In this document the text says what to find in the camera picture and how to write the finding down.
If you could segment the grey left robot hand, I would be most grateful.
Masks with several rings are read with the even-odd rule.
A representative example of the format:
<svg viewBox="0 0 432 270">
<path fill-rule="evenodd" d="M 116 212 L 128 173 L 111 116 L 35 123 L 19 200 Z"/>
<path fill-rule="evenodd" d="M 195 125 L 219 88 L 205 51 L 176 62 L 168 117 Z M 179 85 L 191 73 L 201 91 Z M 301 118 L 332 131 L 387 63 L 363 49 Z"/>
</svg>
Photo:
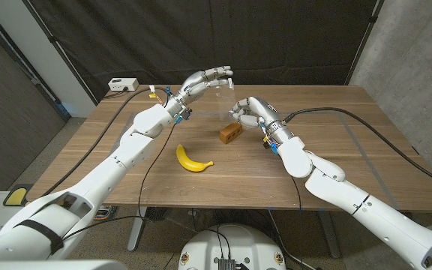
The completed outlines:
<svg viewBox="0 0 432 270">
<path fill-rule="evenodd" d="M 189 104 L 201 98 L 207 89 L 217 86 L 228 86 L 233 71 L 230 66 L 213 67 L 208 70 L 200 70 L 191 74 L 182 84 L 178 92 L 169 98 L 166 111 L 173 117 L 181 116 L 188 120 L 192 109 Z"/>
</svg>

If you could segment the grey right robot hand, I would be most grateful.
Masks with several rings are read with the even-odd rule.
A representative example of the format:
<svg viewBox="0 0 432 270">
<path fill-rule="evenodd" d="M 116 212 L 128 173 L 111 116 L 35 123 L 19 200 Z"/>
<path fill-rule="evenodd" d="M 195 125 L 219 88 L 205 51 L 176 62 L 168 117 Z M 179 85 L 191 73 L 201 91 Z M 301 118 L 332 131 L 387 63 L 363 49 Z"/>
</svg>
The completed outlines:
<svg viewBox="0 0 432 270">
<path fill-rule="evenodd" d="M 295 136 L 283 123 L 278 111 L 259 97 L 247 97 L 238 101 L 229 114 L 246 128 L 260 128 L 273 143 L 278 145 Z"/>
</svg>

